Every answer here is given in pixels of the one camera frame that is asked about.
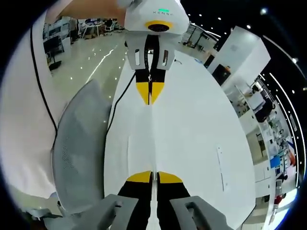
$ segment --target person's arm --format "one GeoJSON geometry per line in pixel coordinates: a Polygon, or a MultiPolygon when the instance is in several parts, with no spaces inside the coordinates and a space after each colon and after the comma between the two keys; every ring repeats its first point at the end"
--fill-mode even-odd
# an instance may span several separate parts
{"type": "Polygon", "coordinates": [[[59,16],[76,19],[117,18],[124,25],[125,14],[126,10],[119,8],[116,0],[73,0],[59,16]]]}

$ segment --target tiled floor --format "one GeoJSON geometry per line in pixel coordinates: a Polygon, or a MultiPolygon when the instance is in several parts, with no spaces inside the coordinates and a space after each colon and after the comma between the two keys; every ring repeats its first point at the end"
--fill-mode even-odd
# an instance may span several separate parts
{"type": "MultiPolygon", "coordinates": [[[[122,67],[126,61],[125,33],[113,33],[94,39],[79,39],[71,45],[70,55],[65,52],[56,55],[56,61],[62,61],[58,69],[53,70],[52,79],[55,90],[69,102],[77,91],[90,79],[97,79],[102,93],[107,99],[113,100],[122,67]]],[[[204,62],[206,55],[195,49],[177,45],[177,50],[204,62]]],[[[29,196],[12,189],[17,205],[31,208],[49,208],[58,214],[55,198],[43,199],[29,196]]]]}

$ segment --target gray chair back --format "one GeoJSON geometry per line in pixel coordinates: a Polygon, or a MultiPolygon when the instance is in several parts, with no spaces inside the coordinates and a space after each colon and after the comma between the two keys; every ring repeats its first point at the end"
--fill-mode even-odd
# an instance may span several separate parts
{"type": "Polygon", "coordinates": [[[59,122],[52,168],[62,207],[81,213],[104,197],[104,152],[111,103],[98,82],[84,85],[59,122]]]}

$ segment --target yellow ring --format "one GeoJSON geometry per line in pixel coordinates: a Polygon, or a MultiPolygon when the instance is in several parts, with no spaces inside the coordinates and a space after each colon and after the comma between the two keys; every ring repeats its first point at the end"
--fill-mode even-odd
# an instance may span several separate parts
{"type": "Polygon", "coordinates": [[[166,22],[166,21],[159,21],[159,20],[147,22],[147,23],[145,23],[145,26],[148,28],[150,25],[156,25],[156,24],[166,25],[169,28],[173,27],[172,23],[169,23],[169,22],[166,22]]]}

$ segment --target green indicator light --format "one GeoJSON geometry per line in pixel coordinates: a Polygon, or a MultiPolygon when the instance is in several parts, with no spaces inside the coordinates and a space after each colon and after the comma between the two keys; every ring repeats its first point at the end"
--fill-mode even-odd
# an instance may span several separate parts
{"type": "Polygon", "coordinates": [[[159,11],[162,11],[162,12],[169,12],[169,10],[167,10],[167,9],[159,9],[159,11]]]}

